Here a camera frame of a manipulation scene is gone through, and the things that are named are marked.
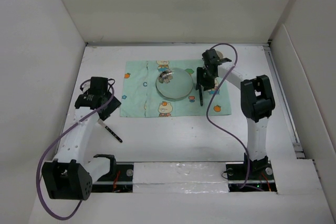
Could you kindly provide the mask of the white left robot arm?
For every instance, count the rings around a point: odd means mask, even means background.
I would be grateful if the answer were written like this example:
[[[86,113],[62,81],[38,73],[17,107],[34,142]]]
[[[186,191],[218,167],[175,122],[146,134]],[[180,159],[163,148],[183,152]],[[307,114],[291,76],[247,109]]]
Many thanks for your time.
[[[74,123],[61,139],[63,143],[52,161],[44,162],[41,174],[51,199],[87,200],[93,184],[101,177],[112,180],[117,175],[112,154],[96,154],[90,161],[85,152],[91,133],[121,105],[114,97],[115,80],[91,77],[87,89],[75,101]]]

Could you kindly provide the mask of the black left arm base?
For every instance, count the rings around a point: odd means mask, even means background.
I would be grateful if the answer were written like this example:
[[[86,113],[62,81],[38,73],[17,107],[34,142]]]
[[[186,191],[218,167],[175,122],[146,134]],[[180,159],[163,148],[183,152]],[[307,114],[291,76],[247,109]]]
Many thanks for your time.
[[[132,193],[133,163],[117,163],[114,174],[104,175],[93,184],[93,193]]]

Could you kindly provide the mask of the purple ceramic mug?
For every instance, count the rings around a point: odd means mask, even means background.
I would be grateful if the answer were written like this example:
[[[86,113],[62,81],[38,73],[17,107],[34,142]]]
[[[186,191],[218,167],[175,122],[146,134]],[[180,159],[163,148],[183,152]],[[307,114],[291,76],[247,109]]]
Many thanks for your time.
[[[223,58],[224,58],[222,52],[220,52],[220,51],[217,50],[216,53],[217,53],[217,56],[218,56],[220,59],[223,59]]]

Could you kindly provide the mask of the steel fork black handle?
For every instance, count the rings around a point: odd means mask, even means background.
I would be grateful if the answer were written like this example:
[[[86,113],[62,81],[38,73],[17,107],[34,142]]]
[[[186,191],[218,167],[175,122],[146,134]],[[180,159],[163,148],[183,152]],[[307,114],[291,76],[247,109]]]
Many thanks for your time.
[[[119,143],[123,143],[123,140],[115,134],[115,132],[109,128],[102,119],[98,120],[99,125],[101,125],[106,131],[108,131]]]

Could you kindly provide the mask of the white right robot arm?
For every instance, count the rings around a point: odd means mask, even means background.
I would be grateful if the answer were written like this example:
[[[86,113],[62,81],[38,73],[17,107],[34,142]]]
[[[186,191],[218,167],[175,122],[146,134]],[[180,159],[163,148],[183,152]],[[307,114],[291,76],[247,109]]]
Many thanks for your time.
[[[254,179],[268,165],[266,153],[266,134],[268,120],[275,109],[275,98],[267,75],[253,77],[235,69],[235,60],[220,58],[214,47],[202,53],[204,65],[196,70],[196,90],[199,92],[200,104],[203,105],[203,92],[214,89],[215,79],[223,77],[240,90],[240,107],[247,120],[248,136],[244,157],[243,173],[247,178]]]

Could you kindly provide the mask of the steel table knife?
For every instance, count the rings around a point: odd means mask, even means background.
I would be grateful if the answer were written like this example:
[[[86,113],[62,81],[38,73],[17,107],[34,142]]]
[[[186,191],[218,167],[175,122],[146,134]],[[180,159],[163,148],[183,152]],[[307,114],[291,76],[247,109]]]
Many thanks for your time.
[[[204,101],[203,101],[203,91],[202,91],[202,86],[201,85],[198,85],[198,93],[199,93],[200,106],[203,106]]]

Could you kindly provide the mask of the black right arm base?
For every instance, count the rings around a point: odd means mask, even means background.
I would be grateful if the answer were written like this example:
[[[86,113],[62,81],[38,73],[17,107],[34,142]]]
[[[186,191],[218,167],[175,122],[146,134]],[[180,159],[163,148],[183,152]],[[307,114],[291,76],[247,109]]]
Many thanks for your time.
[[[228,162],[221,174],[228,182],[230,193],[277,192],[275,177],[268,157],[250,161],[248,169],[247,156],[243,162]]]

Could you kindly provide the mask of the green floral plate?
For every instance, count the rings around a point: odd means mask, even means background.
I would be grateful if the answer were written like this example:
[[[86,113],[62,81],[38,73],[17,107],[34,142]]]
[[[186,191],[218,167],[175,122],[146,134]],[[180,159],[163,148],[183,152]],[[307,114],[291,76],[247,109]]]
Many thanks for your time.
[[[178,100],[186,97],[193,88],[193,79],[189,73],[181,68],[167,69],[156,79],[156,89],[161,96]]]

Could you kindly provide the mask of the green cartoon print cloth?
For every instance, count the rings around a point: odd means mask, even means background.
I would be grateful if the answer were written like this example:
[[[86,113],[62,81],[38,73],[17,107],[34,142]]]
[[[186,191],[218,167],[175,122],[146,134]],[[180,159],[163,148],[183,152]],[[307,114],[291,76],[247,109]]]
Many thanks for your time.
[[[215,98],[209,115],[230,115],[229,93],[227,85],[203,92],[203,105],[200,95],[195,90],[196,69],[203,65],[202,60],[142,60],[128,61],[125,67],[121,117],[156,118],[171,116],[204,116],[211,97]],[[185,71],[193,79],[193,88],[186,91],[186,96],[171,99],[160,94],[156,80],[162,72],[172,68]]]

